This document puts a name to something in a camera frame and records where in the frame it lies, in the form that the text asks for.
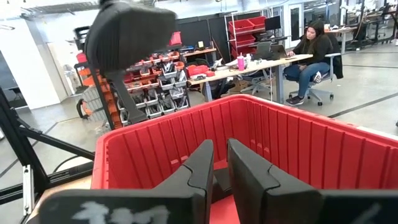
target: computer monitor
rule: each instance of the computer monitor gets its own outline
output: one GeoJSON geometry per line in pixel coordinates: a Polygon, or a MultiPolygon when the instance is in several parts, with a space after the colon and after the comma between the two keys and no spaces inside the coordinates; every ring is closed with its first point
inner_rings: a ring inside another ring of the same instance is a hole
{"type": "Polygon", "coordinates": [[[280,29],[280,16],[266,18],[264,21],[266,31],[280,29]]]}

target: concrete floor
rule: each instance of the concrete floor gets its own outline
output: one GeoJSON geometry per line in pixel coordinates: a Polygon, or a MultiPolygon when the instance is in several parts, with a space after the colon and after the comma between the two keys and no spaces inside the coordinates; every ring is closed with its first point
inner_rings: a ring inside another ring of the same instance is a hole
{"type": "MultiPolygon", "coordinates": [[[[343,56],[345,77],[316,86],[321,90],[333,91],[335,99],[330,101],[326,96],[322,107],[309,100],[300,109],[398,136],[398,128],[395,126],[398,119],[397,56],[398,47],[394,44],[379,44],[360,52],[349,52],[343,56]]],[[[285,97],[296,89],[296,83],[284,81],[285,97]]],[[[269,98],[268,93],[260,92],[257,96],[269,98]]],[[[203,103],[202,95],[197,92],[191,92],[190,99],[192,105],[203,103]]],[[[31,126],[47,132],[50,136],[94,151],[95,128],[100,124],[89,123],[78,117],[75,109],[77,100],[78,97],[69,98],[59,105],[19,114],[31,126]]],[[[48,174],[59,163],[73,156],[40,142],[34,144],[34,149],[48,174]]],[[[1,141],[0,189],[21,183],[21,170],[22,167],[8,142],[1,141]]],[[[0,205],[1,223],[17,223],[21,216],[22,200],[0,205]]]]}

